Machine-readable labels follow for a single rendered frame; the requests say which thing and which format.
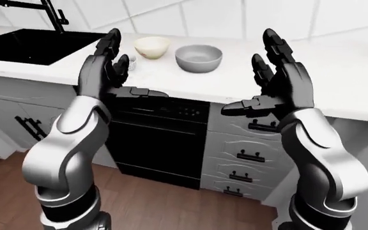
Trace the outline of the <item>cream ceramic bowl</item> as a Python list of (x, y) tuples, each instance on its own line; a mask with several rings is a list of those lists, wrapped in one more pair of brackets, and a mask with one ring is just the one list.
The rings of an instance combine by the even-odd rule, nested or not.
[(134, 42), (134, 48), (145, 59), (160, 59), (170, 46), (168, 38), (149, 36), (139, 38)]

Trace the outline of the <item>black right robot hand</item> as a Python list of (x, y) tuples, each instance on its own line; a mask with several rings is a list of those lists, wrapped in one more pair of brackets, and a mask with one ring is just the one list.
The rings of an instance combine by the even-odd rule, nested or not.
[(304, 65), (293, 58), (288, 43), (270, 28), (263, 33), (263, 43), (275, 71), (259, 54), (254, 54), (251, 64), (261, 94), (223, 106), (221, 115), (260, 118), (273, 114), (280, 121), (292, 112), (314, 107), (311, 78)]

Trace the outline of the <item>black kitchen sink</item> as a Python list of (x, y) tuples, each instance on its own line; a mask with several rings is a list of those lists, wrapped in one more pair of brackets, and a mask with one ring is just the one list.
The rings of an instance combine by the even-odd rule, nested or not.
[(103, 33), (20, 29), (0, 35), (0, 61), (49, 66), (104, 36)]

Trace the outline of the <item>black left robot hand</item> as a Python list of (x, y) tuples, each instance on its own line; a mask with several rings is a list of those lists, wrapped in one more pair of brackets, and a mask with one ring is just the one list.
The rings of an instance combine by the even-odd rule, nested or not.
[(95, 53), (89, 55), (79, 72), (77, 95), (99, 100), (110, 97), (140, 98), (168, 97), (161, 91), (123, 86), (128, 78), (130, 59), (124, 54), (116, 63), (119, 53), (121, 33), (111, 29), (96, 45)]

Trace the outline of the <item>grey door cabinet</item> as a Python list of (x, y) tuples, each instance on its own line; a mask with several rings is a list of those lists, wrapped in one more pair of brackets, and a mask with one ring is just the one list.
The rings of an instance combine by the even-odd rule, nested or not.
[(30, 149), (37, 140), (15, 116), (40, 120), (40, 127), (48, 134), (75, 96), (73, 86), (0, 77), (0, 130), (21, 148)]

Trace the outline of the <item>black dishwasher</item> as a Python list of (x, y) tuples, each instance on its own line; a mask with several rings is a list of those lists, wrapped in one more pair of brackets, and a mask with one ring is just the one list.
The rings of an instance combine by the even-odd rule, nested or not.
[(115, 98), (105, 145), (122, 174), (199, 189), (210, 104)]

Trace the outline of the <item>grey drawer cabinet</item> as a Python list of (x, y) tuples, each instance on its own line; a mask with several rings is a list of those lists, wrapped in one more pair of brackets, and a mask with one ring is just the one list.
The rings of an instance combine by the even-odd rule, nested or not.
[[(201, 172), (201, 188), (223, 193), (227, 187), (239, 188), (243, 196), (264, 201), (292, 170), (294, 163), (280, 143), (280, 134), (248, 129), (255, 118), (223, 116), (224, 105), (210, 104), (206, 143)], [(258, 120), (275, 120), (273, 115)], [(248, 155), (260, 152), (265, 163), (236, 157), (244, 149)], [(252, 183), (232, 180), (229, 174), (249, 174)]]

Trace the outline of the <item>black kitchen faucet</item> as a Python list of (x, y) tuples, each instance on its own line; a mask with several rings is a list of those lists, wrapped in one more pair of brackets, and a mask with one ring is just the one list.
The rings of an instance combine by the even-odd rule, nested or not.
[(35, 9), (43, 10), (46, 12), (51, 24), (57, 33), (63, 34), (65, 32), (63, 25), (69, 25), (69, 21), (66, 19), (61, 9), (55, 10), (50, 0), (40, 0), (40, 4), (37, 3), (23, 3), (13, 0), (0, 0), (2, 7), (17, 7), (23, 9)]

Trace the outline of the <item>grey ceramic bowl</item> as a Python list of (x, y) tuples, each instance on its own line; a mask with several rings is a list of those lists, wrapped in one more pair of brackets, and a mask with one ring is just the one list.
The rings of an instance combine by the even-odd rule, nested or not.
[(177, 65), (190, 73), (208, 73), (221, 63), (223, 53), (212, 45), (185, 45), (175, 51)]

